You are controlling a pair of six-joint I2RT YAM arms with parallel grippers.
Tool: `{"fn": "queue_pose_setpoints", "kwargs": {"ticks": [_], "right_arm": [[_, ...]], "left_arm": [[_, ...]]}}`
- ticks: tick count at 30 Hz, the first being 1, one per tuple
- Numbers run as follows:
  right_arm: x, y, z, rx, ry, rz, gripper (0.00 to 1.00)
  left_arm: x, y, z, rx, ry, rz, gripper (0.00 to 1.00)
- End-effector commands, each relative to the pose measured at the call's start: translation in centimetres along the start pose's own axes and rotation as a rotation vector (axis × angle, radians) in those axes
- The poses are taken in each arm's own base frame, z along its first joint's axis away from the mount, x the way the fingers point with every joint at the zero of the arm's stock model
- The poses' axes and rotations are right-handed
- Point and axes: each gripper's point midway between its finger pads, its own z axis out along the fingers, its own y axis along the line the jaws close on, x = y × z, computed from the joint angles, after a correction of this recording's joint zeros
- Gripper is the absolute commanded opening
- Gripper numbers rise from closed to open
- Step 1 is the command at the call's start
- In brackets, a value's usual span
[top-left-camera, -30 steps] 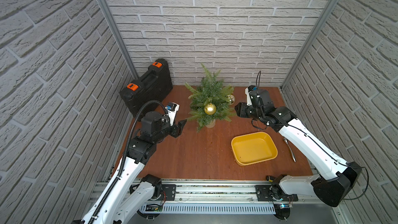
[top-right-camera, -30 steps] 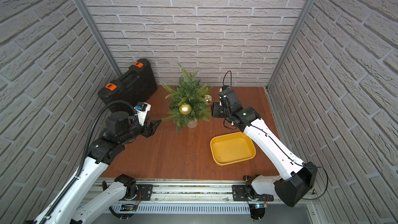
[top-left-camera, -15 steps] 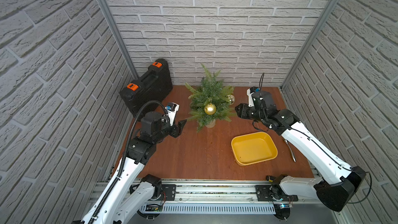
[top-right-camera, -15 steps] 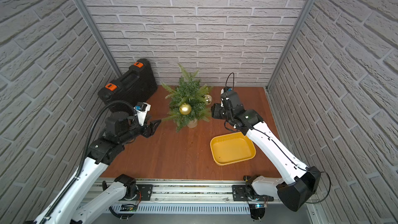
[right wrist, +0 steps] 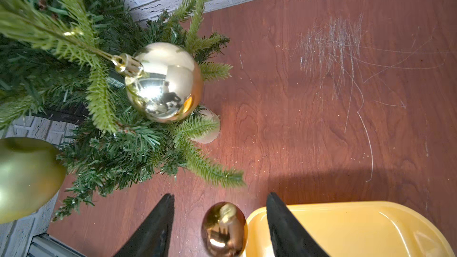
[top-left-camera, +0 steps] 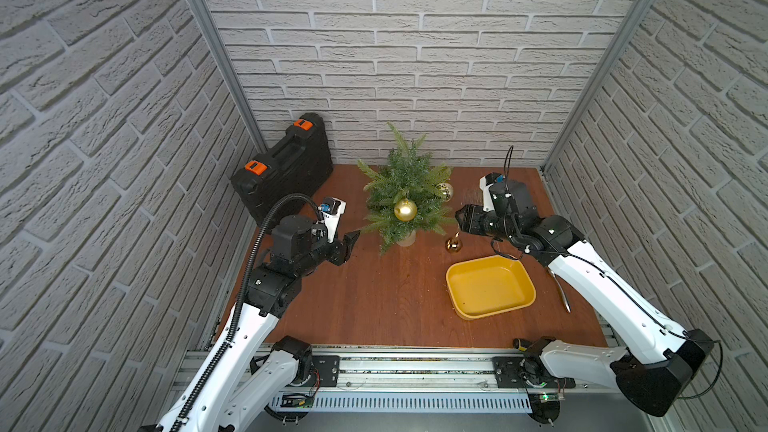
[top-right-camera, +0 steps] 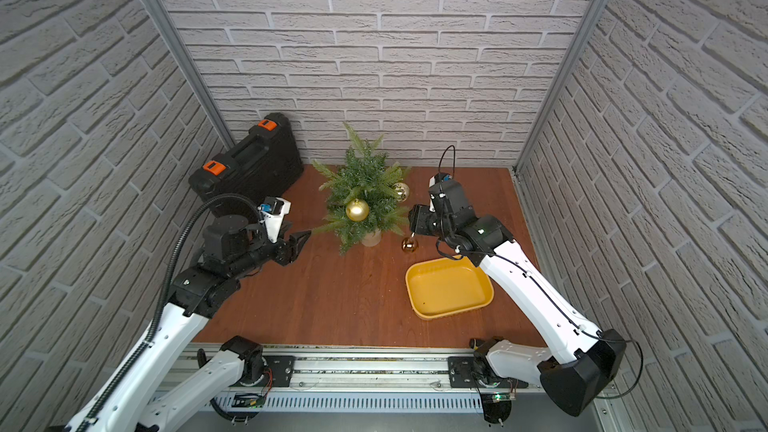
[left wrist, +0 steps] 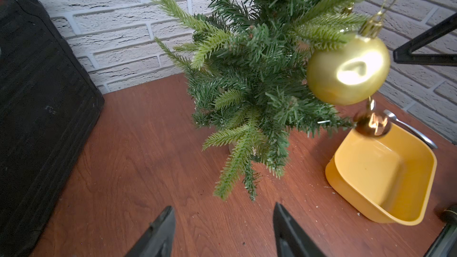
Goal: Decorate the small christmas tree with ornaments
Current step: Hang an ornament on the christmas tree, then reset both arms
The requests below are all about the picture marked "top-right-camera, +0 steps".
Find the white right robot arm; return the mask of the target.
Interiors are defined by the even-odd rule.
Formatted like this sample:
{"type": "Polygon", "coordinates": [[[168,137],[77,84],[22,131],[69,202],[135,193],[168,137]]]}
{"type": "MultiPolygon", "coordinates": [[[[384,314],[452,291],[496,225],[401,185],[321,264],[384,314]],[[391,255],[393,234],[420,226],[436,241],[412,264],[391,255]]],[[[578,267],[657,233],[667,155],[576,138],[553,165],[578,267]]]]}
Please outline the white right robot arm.
{"type": "Polygon", "coordinates": [[[432,236],[469,259],[516,303],[544,347],[506,339],[484,343],[479,360],[500,379],[540,386],[568,415],[579,416],[615,379],[628,339],[576,310],[537,270],[513,234],[492,215],[479,217],[462,185],[447,173],[429,183],[429,204],[408,214],[412,233],[432,236]]]}

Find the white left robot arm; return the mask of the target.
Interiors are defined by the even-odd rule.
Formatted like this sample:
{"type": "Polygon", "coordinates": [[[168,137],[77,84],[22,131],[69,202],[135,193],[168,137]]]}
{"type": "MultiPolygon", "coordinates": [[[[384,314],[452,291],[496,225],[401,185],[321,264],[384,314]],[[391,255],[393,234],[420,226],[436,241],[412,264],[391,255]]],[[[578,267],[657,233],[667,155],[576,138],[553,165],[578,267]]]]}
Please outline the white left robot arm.
{"type": "Polygon", "coordinates": [[[243,278],[268,262],[296,261],[311,234],[286,233],[289,210],[289,202],[269,197],[255,208],[255,222],[239,215],[219,217],[206,228],[195,265],[177,273],[173,257],[147,331],[63,430],[176,431],[229,386],[270,386],[262,345],[235,336],[171,391],[155,396],[179,356],[240,289],[243,278]]]}

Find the pale gold ball ornament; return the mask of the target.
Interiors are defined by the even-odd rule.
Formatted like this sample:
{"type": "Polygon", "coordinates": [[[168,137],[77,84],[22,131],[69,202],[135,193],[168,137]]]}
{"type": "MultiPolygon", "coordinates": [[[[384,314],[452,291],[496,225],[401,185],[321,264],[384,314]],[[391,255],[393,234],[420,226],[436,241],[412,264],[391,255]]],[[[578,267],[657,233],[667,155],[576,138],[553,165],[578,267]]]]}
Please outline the pale gold ball ornament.
{"type": "Polygon", "coordinates": [[[399,202],[406,201],[410,196],[410,187],[404,182],[397,182],[393,185],[399,202]]]}

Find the shiny gold ball ornament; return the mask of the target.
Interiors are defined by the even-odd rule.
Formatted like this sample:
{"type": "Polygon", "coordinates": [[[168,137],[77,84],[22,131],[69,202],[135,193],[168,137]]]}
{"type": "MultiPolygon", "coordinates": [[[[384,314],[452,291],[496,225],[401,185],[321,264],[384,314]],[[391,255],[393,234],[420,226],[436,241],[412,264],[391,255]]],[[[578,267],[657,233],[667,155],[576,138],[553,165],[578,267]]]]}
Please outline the shiny gold ball ornament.
{"type": "Polygon", "coordinates": [[[346,204],[345,213],[349,220],[353,222],[362,222],[370,214],[370,206],[363,199],[353,199],[346,204]]]}

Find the copper brown ball ornament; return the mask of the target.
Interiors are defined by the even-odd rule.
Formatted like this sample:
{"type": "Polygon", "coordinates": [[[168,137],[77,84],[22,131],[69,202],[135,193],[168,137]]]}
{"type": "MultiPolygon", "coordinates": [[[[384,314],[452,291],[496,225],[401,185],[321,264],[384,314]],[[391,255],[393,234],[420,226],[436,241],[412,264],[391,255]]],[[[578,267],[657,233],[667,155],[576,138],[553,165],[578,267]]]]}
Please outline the copper brown ball ornament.
{"type": "Polygon", "coordinates": [[[419,248],[419,243],[414,233],[411,233],[410,235],[403,238],[401,242],[401,249],[403,252],[413,253],[418,248],[419,248]]]}

